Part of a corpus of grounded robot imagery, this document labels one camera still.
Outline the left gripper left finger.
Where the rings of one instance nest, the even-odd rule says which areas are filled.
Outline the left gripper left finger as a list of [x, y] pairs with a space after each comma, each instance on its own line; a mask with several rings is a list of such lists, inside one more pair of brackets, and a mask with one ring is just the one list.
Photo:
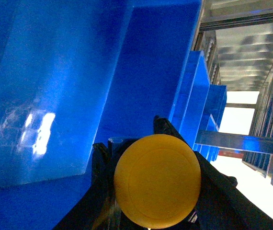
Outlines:
[[112, 154], [103, 143], [93, 145], [94, 182], [81, 200], [55, 226], [55, 230], [116, 230], [117, 207], [111, 179]]

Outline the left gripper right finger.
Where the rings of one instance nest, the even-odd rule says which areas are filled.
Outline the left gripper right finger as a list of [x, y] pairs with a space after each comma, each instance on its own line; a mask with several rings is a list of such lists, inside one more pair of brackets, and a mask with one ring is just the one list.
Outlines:
[[233, 177], [195, 154], [201, 168], [201, 191], [194, 208], [197, 220], [183, 220], [173, 230], [273, 230], [273, 219], [236, 188]]

